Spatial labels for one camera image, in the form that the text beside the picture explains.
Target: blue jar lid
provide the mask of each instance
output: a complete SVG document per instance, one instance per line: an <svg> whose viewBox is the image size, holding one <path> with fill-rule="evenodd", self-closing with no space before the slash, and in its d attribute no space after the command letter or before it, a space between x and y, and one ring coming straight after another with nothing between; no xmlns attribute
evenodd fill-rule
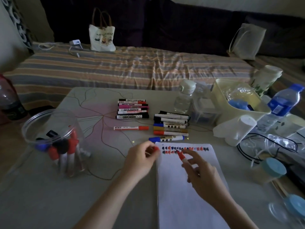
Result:
<svg viewBox="0 0 305 229"><path fill-rule="evenodd" d="M301 92L304 89L301 84L292 84L289 88L295 90L296 92Z"/></svg>
<svg viewBox="0 0 305 229"><path fill-rule="evenodd" d="M287 173L285 166L274 158L267 158L262 161L262 168L271 177L279 178Z"/></svg>
<svg viewBox="0 0 305 229"><path fill-rule="evenodd" d="M291 194L284 199L284 203L291 214L300 218L305 217L305 200L303 198Z"/></svg>

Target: person's left hand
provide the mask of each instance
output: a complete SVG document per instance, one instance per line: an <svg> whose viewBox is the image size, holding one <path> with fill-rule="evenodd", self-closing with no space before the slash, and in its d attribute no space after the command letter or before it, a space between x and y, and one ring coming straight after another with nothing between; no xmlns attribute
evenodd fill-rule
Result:
<svg viewBox="0 0 305 229"><path fill-rule="evenodd" d="M121 175L132 178L138 182L145 177L153 166L154 161L160 155L160 150L150 141L136 145L129 149Z"/></svg>

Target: tote bag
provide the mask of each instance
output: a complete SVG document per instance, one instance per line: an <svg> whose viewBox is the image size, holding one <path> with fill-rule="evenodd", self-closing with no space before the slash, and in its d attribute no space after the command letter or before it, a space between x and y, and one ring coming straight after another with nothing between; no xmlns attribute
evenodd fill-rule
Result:
<svg viewBox="0 0 305 229"><path fill-rule="evenodd" d="M96 9L100 12L100 27L94 25L94 15ZM115 51L115 45L113 44L113 36L115 27L112 26L111 18L109 16L109 26L103 17L103 13L109 14L105 11L101 12L100 9L94 8L92 14L92 23L89 26L89 36L91 43L91 50L99 52Z"/></svg>
<svg viewBox="0 0 305 229"><path fill-rule="evenodd" d="M241 59L255 60L260 46L265 37L266 29L248 23L242 23L242 26L238 29L238 33L234 45L231 49L233 39L229 47L229 53L233 52Z"/></svg>

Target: hand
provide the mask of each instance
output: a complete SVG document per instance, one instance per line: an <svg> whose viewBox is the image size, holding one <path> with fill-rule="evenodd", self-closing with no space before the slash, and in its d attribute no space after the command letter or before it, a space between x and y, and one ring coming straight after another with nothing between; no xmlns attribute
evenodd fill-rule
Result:
<svg viewBox="0 0 305 229"><path fill-rule="evenodd" d="M121 174L132 178L136 183L145 177L160 155L160 150L150 141L129 149Z"/></svg>
<svg viewBox="0 0 305 229"><path fill-rule="evenodd" d="M198 165L193 168L188 163L183 163L182 167L188 174L188 182L192 183L193 188L203 200L215 208L220 202L232 199L214 166L203 160L195 151L183 150L183 152L193 157L188 160L191 165Z"/></svg>

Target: brown bag handle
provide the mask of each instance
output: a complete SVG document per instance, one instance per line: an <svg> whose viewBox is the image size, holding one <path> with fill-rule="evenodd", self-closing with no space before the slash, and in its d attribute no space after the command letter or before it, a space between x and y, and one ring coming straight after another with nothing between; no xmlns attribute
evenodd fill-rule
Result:
<svg viewBox="0 0 305 229"><path fill-rule="evenodd" d="M96 9L98 9L98 11L99 11L99 22L100 22L99 24L100 24L100 28L103 27L102 18L103 18L103 21L104 21L105 25L107 26L107 24L106 24L106 22L105 22L105 19L104 19L103 15L102 15L101 10L100 10L99 8L97 8L97 7L95 7L94 10L93 10L91 25L94 25L94 26L95 26L95 24L94 24L94 15L95 15Z"/></svg>
<svg viewBox="0 0 305 229"><path fill-rule="evenodd" d="M104 20L104 23L106 24L106 21L105 21L105 19L104 19L104 17L103 17L103 13L105 13L105 14L108 15L108 18L109 18L109 26L112 26L111 17L110 17L110 15L108 14L107 11L102 11L102 12L101 12L101 16L102 16L102 18L103 18L103 20Z"/></svg>

